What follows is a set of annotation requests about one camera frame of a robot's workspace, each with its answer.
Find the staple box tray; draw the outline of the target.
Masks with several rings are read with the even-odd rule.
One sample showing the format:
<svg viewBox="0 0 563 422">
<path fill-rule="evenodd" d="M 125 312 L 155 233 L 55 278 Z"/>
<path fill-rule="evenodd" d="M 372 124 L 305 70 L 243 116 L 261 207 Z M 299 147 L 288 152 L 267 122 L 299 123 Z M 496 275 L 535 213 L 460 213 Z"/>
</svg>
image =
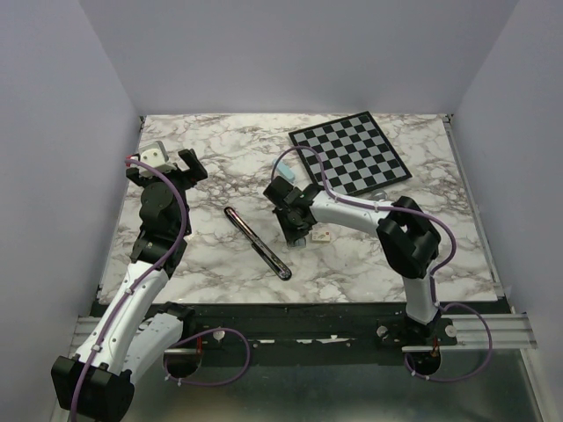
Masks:
<svg viewBox="0 0 563 422">
<path fill-rule="evenodd" d="M 295 241 L 287 242 L 287 246 L 290 249 L 302 249 L 306 246 L 306 240 L 304 238 L 301 238 Z"/>
</svg>

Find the cream staple box sleeve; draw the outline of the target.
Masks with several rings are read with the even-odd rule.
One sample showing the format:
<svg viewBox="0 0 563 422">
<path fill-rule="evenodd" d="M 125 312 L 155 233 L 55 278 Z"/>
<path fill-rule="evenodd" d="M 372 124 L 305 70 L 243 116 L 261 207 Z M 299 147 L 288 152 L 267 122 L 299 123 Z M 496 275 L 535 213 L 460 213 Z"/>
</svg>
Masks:
<svg viewBox="0 0 563 422">
<path fill-rule="evenodd" d="M 327 230 L 314 230 L 311 232 L 311 241 L 316 244 L 328 244 L 331 242 L 331 233 Z"/>
</svg>

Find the black stapler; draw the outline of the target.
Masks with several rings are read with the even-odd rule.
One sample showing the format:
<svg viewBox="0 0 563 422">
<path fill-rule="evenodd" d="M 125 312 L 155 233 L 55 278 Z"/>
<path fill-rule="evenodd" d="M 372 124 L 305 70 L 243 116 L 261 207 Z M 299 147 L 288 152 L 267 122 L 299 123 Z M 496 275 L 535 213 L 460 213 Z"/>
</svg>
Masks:
<svg viewBox="0 0 563 422">
<path fill-rule="evenodd" d="M 225 207 L 223 212 L 231 224 L 250 242 L 251 247 L 269 266 L 275 275 L 284 281 L 290 280 L 292 272 L 289 267 L 261 240 L 261 238 L 240 217 L 233 207 Z"/>
</svg>

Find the light blue mini stapler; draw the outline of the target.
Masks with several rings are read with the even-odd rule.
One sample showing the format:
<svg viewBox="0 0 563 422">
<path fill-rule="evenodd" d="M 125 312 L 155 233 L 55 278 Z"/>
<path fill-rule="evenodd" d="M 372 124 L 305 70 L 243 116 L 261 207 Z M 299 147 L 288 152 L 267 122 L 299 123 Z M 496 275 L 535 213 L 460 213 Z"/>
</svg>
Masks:
<svg viewBox="0 0 563 422">
<path fill-rule="evenodd" d="M 275 166 L 274 174 L 276 176 L 280 176 L 280 177 L 284 178 L 286 181 L 288 181 L 291 184 L 293 184 L 296 180 L 296 174 L 292 171 L 292 169 L 283 160 L 281 160 Z"/>
</svg>

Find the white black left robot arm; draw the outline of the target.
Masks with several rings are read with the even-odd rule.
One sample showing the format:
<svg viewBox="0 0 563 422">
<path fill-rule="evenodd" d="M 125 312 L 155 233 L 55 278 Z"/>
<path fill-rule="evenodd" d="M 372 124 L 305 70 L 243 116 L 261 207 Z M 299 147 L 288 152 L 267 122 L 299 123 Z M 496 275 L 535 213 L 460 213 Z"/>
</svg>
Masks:
<svg viewBox="0 0 563 422">
<path fill-rule="evenodd" d="M 143 190 L 142 223 L 127 271 L 92 333 L 72 357 L 58 357 L 51 369 L 58 403 L 72 421 L 80 416 L 122 420 L 136 384 L 165 349 L 194 340 L 194 324 L 169 312 L 139 328 L 186 250 L 192 232 L 186 191 L 208 176 L 193 150 L 181 150 L 179 158 L 185 169 L 155 142 L 126 161 L 127 178 Z"/>
</svg>

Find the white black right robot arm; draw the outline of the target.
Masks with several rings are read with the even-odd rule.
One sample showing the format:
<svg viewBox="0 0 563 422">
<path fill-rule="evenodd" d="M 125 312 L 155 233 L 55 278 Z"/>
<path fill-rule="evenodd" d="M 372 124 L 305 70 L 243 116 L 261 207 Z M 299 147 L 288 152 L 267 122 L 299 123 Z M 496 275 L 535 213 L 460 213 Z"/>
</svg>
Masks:
<svg viewBox="0 0 563 422">
<path fill-rule="evenodd" d="M 301 190 L 281 177 L 269 183 L 264 195 L 274 205 L 289 245 L 305 239 L 318 223 L 377 237 L 389 267 L 403 279 L 406 337 L 422 345 L 435 336 L 439 310 L 429 270 L 438 257 L 441 236 L 414 200 L 402 196 L 394 203 L 377 203 L 338 195 L 316 184 Z"/>
</svg>

